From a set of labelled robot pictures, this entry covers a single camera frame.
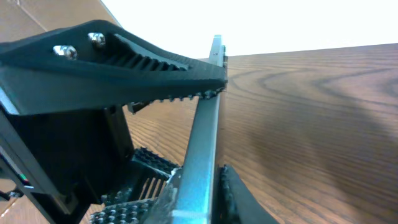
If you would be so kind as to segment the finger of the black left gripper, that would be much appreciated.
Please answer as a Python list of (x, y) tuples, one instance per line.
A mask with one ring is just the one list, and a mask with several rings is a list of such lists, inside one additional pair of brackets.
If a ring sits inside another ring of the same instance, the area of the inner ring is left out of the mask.
[(162, 50), (103, 20), (1, 44), (1, 104), (33, 115), (211, 98), (225, 69)]

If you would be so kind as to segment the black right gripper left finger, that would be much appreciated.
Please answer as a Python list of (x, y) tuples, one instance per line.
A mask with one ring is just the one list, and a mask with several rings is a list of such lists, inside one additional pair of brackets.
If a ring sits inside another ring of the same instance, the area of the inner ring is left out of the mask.
[(168, 183), (158, 197), (107, 206), (92, 213), (89, 223), (171, 223), (175, 199), (176, 185)]

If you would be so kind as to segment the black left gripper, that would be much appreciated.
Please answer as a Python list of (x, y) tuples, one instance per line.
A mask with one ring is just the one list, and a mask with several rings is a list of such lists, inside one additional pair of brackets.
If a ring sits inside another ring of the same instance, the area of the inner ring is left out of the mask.
[(121, 106), (29, 116), (1, 110), (1, 170), (50, 223), (79, 223), (100, 201), (158, 197), (180, 166), (144, 147), (128, 161), (132, 151)]

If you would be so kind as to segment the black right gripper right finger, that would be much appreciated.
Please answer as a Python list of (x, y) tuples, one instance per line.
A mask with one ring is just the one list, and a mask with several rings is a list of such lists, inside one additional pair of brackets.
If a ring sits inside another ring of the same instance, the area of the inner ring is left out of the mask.
[(278, 224), (278, 221), (255, 199), (230, 165), (224, 165), (221, 170), (219, 196), (219, 223)]

